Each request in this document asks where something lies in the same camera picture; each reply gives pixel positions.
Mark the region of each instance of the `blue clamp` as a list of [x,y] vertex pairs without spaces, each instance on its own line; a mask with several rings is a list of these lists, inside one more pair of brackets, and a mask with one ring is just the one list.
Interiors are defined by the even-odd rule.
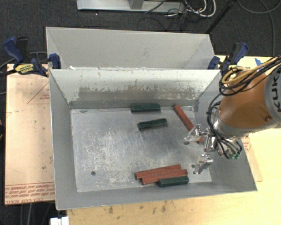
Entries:
[[211,59],[207,69],[208,70],[214,70],[219,64],[220,64],[220,58],[217,57],[217,56],[214,56]]
[[6,53],[13,57],[17,64],[24,61],[23,56],[20,53],[20,50],[17,48],[15,44],[15,37],[10,37],[3,43],[3,49],[6,51]]
[[59,56],[56,53],[50,54],[49,59],[52,63],[53,69],[61,69],[61,62],[60,62]]
[[226,56],[224,62],[221,64],[221,75],[227,73],[231,64],[237,64],[247,53],[249,47],[246,43],[234,43],[232,52]]
[[[41,76],[47,76],[48,70],[44,68],[41,64],[39,64],[39,62],[35,58],[31,59],[31,57],[28,56],[28,40],[26,38],[21,39],[23,40],[21,43],[22,50],[26,51],[25,57],[22,56],[20,49],[18,49],[15,37],[10,37],[3,43],[3,48],[6,53],[16,60],[16,63],[14,64],[14,71],[22,75],[36,74]],[[52,68],[61,69],[61,62],[59,56],[56,53],[50,54],[49,59],[52,62]]]

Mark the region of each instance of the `red bar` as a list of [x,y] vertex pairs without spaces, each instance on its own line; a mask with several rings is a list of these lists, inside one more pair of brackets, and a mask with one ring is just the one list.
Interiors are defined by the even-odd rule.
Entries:
[[177,170],[177,171],[173,171],[173,172],[166,172],[166,173],[161,173],[161,174],[154,175],[154,176],[144,177],[141,179],[141,183],[142,183],[142,185],[146,185],[146,184],[158,182],[158,180],[164,179],[164,178],[176,178],[176,177],[182,177],[182,176],[187,176],[187,175],[188,175],[188,172],[186,169]]
[[168,172],[177,171],[180,169],[181,169],[181,165],[177,164],[177,165],[172,165],[172,166],[159,167],[159,168],[155,168],[155,169],[140,171],[140,172],[135,173],[135,179],[140,179],[140,178],[144,178],[144,177],[148,177],[148,176],[154,176],[154,175],[158,175],[158,174],[165,173],[165,172],[168,173]]
[[[177,114],[177,116],[180,118],[180,120],[183,122],[184,126],[187,128],[188,131],[190,131],[193,128],[193,123],[189,120],[185,112],[182,110],[182,108],[179,105],[174,106],[174,111]],[[201,137],[197,143],[204,142],[203,137]]]

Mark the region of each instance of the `bin floor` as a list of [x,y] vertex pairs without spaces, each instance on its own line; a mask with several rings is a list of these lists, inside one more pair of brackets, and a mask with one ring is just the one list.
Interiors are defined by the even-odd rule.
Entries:
[[[182,109],[196,124],[192,107]],[[167,126],[137,128],[139,122],[162,118]],[[71,110],[71,123],[78,192],[142,187],[135,172],[175,164],[188,170],[189,186],[211,181],[209,169],[192,173],[203,146],[183,144],[188,131],[172,107],[138,113],[130,108]]]

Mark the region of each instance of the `brown cardboard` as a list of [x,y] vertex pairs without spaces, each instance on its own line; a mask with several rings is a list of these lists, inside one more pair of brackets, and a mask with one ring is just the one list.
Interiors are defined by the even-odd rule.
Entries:
[[261,171],[259,169],[256,157],[255,157],[255,153],[250,141],[249,137],[243,137],[242,138],[242,143],[244,146],[244,151],[247,155],[249,164],[250,164],[250,168],[254,177],[255,182],[262,182],[263,178],[262,178],[262,174]]
[[7,76],[4,204],[55,199],[49,80]]

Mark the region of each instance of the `dark green bar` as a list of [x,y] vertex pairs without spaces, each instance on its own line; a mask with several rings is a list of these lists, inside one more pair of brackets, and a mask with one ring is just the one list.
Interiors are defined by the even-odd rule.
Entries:
[[157,184],[158,184],[158,186],[163,188],[163,187],[187,184],[188,182],[189,182],[188,176],[182,176],[182,177],[177,177],[177,178],[160,179],[157,182]]
[[155,128],[159,126],[164,126],[167,124],[168,124],[167,120],[165,118],[162,118],[152,121],[140,122],[139,124],[137,124],[137,127],[139,128],[139,130],[142,130],[146,128]]
[[141,104],[141,105],[131,105],[132,113],[137,112],[158,112],[160,111],[160,105],[158,104]]

